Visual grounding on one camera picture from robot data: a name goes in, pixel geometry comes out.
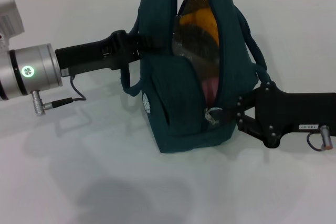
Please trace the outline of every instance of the bag handle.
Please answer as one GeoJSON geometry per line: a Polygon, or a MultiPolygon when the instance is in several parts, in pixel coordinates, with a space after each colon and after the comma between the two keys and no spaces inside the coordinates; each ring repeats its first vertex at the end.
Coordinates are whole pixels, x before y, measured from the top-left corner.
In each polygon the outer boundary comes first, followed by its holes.
{"type": "MultiPolygon", "coordinates": [[[[139,31],[139,16],[137,17],[137,20],[135,21],[135,24],[133,28],[130,31],[130,34],[135,35],[139,31]]],[[[140,74],[140,80],[135,84],[134,86],[131,86],[130,81],[130,68],[129,65],[125,65],[123,68],[120,69],[120,81],[122,85],[122,89],[126,94],[129,94],[131,96],[136,96],[140,93],[146,78],[149,76],[149,71],[146,71],[145,69],[141,68],[141,74],[140,74]]]]}
{"type": "Polygon", "coordinates": [[[241,32],[243,33],[245,44],[247,45],[254,60],[256,61],[256,64],[254,63],[254,67],[258,74],[259,80],[261,82],[269,82],[271,78],[267,73],[267,65],[266,65],[263,53],[261,52],[255,40],[252,38],[251,30],[248,26],[246,18],[243,16],[241,11],[236,6],[235,8],[236,8],[240,28],[242,30],[241,32]]]}
{"type": "Polygon", "coordinates": [[[251,36],[251,30],[248,26],[247,20],[241,13],[241,11],[236,7],[237,15],[238,15],[238,20],[240,24],[240,28],[243,32],[243,37],[244,41],[250,50],[254,60],[256,63],[260,66],[262,66],[265,70],[267,70],[266,62],[263,56],[263,53],[261,52],[260,48],[258,47],[257,43],[251,36]]]}

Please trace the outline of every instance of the orange object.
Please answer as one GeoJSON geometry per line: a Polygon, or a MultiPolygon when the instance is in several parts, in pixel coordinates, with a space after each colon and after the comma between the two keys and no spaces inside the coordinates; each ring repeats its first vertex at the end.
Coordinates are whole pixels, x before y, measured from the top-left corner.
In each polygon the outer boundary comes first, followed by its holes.
{"type": "Polygon", "coordinates": [[[194,24],[213,37],[219,46],[217,22],[211,8],[202,8],[193,13],[184,15],[180,19],[180,25],[194,24]]]}

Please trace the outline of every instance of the bag logo patch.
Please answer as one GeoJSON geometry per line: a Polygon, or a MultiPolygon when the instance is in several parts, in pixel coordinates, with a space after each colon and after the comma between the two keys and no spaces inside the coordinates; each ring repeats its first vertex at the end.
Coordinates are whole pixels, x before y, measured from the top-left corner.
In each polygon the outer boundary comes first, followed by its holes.
{"type": "Polygon", "coordinates": [[[147,114],[151,113],[151,105],[150,105],[148,97],[145,93],[142,96],[142,102],[143,102],[143,106],[144,106],[147,114]]]}

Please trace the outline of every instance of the white table surface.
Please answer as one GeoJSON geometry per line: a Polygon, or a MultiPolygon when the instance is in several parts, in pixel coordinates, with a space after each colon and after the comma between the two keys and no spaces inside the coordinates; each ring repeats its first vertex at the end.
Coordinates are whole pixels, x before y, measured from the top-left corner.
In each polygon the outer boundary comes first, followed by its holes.
{"type": "MultiPolygon", "coordinates": [[[[16,0],[26,32],[11,48],[57,49],[128,31],[139,1],[16,0]]],[[[334,0],[234,2],[281,89],[336,91],[334,0]]],[[[135,83],[138,62],[131,72],[135,83]]],[[[77,76],[88,100],[41,118],[29,97],[0,103],[0,223],[335,223],[335,150],[313,151],[304,133],[270,150],[236,130],[218,147],[160,154],[141,97],[124,94],[119,78],[110,70],[77,76]]],[[[43,101],[75,96],[63,82],[43,101]]]]}

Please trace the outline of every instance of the label sticker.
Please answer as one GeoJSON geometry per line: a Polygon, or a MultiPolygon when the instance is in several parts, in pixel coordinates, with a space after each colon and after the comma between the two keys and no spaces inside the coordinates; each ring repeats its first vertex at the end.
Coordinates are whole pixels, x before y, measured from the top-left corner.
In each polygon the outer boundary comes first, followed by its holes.
{"type": "Polygon", "coordinates": [[[151,105],[150,105],[148,97],[145,93],[142,96],[142,101],[143,101],[143,106],[144,106],[147,114],[150,114],[151,113],[151,105]]]}
{"type": "Polygon", "coordinates": [[[318,130],[318,124],[300,124],[299,130],[318,130]]]}

